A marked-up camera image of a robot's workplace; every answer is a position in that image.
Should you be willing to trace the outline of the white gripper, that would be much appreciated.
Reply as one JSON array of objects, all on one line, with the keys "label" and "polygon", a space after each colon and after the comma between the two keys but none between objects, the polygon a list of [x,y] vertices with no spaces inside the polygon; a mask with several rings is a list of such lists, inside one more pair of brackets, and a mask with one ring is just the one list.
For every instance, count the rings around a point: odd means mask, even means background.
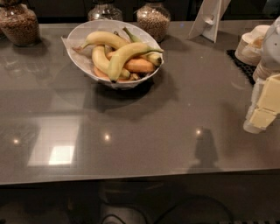
[{"label": "white gripper", "polygon": [[271,75],[266,81],[258,79],[251,95],[251,105],[243,129],[258,134],[269,127],[280,113],[280,74]]}]

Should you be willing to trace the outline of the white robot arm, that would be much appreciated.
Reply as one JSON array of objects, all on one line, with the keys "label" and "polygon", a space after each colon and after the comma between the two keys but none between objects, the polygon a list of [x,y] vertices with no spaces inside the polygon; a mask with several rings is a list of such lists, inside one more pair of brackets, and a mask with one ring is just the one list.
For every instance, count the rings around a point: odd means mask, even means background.
[{"label": "white robot arm", "polygon": [[253,72],[251,105],[243,124],[253,134],[265,131],[280,114],[280,17],[266,31],[260,56]]}]

